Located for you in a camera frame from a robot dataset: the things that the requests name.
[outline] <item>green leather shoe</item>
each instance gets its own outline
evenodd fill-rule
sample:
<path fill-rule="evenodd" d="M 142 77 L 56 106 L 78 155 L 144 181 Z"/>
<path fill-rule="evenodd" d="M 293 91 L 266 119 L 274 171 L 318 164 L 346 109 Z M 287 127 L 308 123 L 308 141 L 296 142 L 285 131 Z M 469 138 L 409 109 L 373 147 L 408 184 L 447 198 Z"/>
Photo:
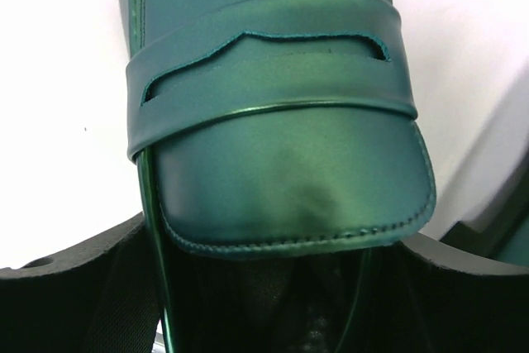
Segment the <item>green leather shoe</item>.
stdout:
<path fill-rule="evenodd" d="M 149 165 L 183 250 L 355 250 L 429 220 L 434 179 L 391 0 L 121 1 L 128 156 Z"/>

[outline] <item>leather band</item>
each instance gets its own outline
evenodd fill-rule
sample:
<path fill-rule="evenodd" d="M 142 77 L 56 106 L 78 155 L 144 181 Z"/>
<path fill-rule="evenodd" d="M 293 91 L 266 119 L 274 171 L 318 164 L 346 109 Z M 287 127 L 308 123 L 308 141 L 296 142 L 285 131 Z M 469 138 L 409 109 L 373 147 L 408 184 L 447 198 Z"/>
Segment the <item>leather band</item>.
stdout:
<path fill-rule="evenodd" d="M 256 59 L 197 73 L 147 101 L 153 83 L 200 64 L 244 35 L 288 41 L 364 37 L 384 60 L 327 53 Z M 249 0 L 193 21 L 141 50 L 126 69 L 128 156 L 190 128 L 286 107 L 367 106 L 417 117 L 400 34 L 384 0 Z"/>

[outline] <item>shoe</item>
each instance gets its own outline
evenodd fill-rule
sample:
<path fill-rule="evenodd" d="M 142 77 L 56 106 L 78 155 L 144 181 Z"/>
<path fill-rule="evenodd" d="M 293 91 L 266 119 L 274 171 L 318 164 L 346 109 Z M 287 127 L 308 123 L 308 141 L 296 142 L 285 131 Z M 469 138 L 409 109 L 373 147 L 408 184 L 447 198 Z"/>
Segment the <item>shoe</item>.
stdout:
<path fill-rule="evenodd" d="M 392 0 L 121 0 L 128 156 L 182 250 L 387 246 L 436 189 Z"/>

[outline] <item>leather strap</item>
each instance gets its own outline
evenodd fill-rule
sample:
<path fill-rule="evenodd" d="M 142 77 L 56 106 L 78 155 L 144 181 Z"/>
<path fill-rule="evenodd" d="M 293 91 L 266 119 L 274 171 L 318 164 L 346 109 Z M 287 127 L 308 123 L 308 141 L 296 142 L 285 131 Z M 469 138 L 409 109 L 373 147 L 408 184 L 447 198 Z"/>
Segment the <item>leather strap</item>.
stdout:
<path fill-rule="evenodd" d="M 365 38 L 383 60 L 289 54 L 213 69 L 150 99 L 163 77 L 199 69 L 242 36 L 264 40 Z M 400 34 L 384 0 L 250 0 L 211 12 L 141 50 L 127 66 L 129 159 L 175 133 L 292 107 L 376 107 L 417 117 Z"/>

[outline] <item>white background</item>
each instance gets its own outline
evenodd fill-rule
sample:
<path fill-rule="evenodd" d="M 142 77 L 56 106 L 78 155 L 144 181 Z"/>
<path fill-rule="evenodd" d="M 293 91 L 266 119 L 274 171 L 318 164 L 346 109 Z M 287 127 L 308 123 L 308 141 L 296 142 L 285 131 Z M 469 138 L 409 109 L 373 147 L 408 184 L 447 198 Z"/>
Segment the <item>white background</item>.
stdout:
<path fill-rule="evenodd" d="M 423 231 L 438 238 L 490 199 L 527 142 L 529 0 L 394 2 L 439 193 Z M 17 268 L 141 203 L 117 0 L 0 4 L 0 268 Z"/>

